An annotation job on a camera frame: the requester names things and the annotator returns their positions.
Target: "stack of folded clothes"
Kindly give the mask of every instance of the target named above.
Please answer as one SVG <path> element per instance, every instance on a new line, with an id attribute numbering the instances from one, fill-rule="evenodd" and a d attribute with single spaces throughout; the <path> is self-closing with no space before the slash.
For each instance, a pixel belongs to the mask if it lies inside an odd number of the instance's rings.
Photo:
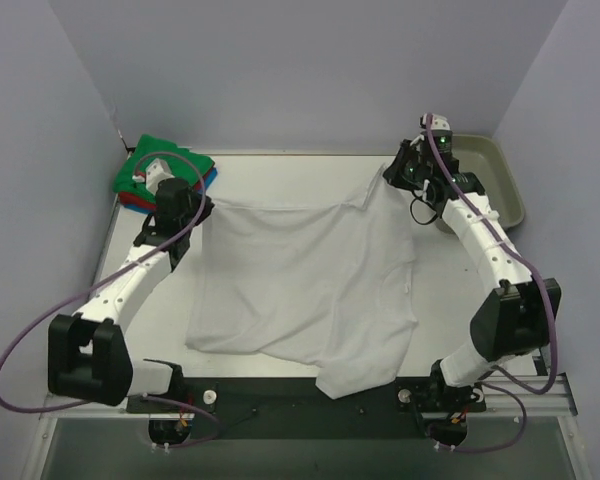
<path id="1" fill-rule="evenodd" d="M 116 175 L 115 181 L 113 182 L 113 191 L 118 194 L 120 203 L 122 203 L 125 207 L 141 212 L 152 212 L 155 210 L 156 206 L 154 195 L 147 190 L 144 182 L 137 181 L 138 178 L 134 177 L 134 170 L 138 160 L 140 160 L 143 156 L 151 152 L 164 151 L 180 154 L 198 167 L 198 170 L 200 170 L 200 173 L 204 177 L 204 184 L 206 187 L 211 184 L 213 179 L 218 174 L 211 157 L 193 153 L 186 148 L 178 147 L 175 143 L 169 142 L 168 140 L 155 138 L 146 134 L 142 135 L 136 150 L 133 152 L 133 155 L 131 155 L 124 163 L 118 172 L 118 175 Z M 196 188 L 200 186 L 198 175 L 196 175 L 196 172 L 194 172 L 189 165 L 184 163 L 182 160 L 165 155 L 149 157 L 142 162 L 143 164 L 140 166 L 140 168 L 138 168 L 138 173 L 140 176 L 144 175 L 146 168 L 156 158 L 161 158 L 167 162 L 173 176 L 184 178 L 191 185 L 195 185 Z"/>

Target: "beige plastic bin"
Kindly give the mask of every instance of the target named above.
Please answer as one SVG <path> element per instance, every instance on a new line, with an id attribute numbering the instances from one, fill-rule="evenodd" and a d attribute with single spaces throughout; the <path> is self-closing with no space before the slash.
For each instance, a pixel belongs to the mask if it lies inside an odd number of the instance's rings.
<path id="1" fill-rule="evenodd" d="M 505 230 L 524 218 L 524 205 L 504 154 L 496 142 L 479 135 L 454 135 L 453 156 L 460 160 L 461 172 L 475 173 L 489 196 L 491 207 L 500 213 Z M 453 233 L 446 223 L 435 222 L 439 230 Z"/>

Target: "wrinkled fabric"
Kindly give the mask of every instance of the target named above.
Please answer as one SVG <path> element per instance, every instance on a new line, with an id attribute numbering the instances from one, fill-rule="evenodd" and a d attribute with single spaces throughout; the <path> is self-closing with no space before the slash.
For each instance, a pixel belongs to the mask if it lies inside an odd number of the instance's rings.
<path id="1" fill-rule="evenodd" d="M 338 398 L 394 380 L 416 319 L 408 205 L 381 177 L 341 203 L 216 200 L 186 343 L 317 365 Z"/>

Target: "gray floor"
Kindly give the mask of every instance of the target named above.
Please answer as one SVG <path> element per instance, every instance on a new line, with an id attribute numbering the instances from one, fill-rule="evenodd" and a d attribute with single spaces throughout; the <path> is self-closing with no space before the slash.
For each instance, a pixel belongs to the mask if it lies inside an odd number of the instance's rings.
<path id="1" fill-rule="evenodd" d="M 509 439 L 511 419 L 477 419 L 466 445 Z M 429 440 L 216 440 L 151 453 L 146 421 L 59 420 L 44 479 L 571 479 L 558 422 L 531 419 L 522 441 L 488 455 L 436 453 Z"/>

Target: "green folded shirt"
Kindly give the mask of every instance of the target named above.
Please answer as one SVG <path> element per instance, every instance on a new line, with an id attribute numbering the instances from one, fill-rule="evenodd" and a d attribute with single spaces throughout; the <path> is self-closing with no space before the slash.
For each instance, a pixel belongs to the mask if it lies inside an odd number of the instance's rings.
<path id="1" fill-rule="evenodd" d="M 145 156 L 148 153 L 164 151 L 178 153 L 182 155 L 191 163 L 193 163 L 198 168 L 198 170 L 200 170 L 200 173 L 203 176 L 206 175 L 209 172 L 209 170 L 213 168 L 213 160 L 211 159 L 211 157 L 207 157 L 206 155 L 199 155 L 197 153 L 192 153 L 186 148 L 178 147 L 173 142 L 169 142 L 168 140 L 155 138 L 151 135 L 145 134 L 142 135 L 142 137 L 140 137 L 135 152 L 133 152 L 133 155 L 131 155 L 127 159 L 127 161 L 124 163 L 124 165 L 118 172 L 118 175 L 116 175 L 116 178 L 113 182 L 113 191 L 116 193 L 132 193 L 148 202 L 155 203 L 155 197 L 153 196 L 153 194 L 147 190 L 143 183 L 136 183 L 132 177 L 138 160 L 140 160 L 143 156 Z M 142 162 L 142 165 L 140 165 L 138 171 L 145 172 L 147 166 L 149 166 L 149 164 L 153 162 L 156 158 L 161 158 L 162 160 L 166 161 L 169 165 L 169 168 L 171 169 L 171 173 L 173 173 L 175 177 L 184 178 L 191 185 L 195 185 L 200 181 L 200 179 L 196 175 L 196 172 L 194 172 L 189 165 L 184 163 L 182 160 L 179 160 L 174 157 L 168 157 L 166 155 L 156 155 L 155 157 L 147 158 L 144 162 Z"/>

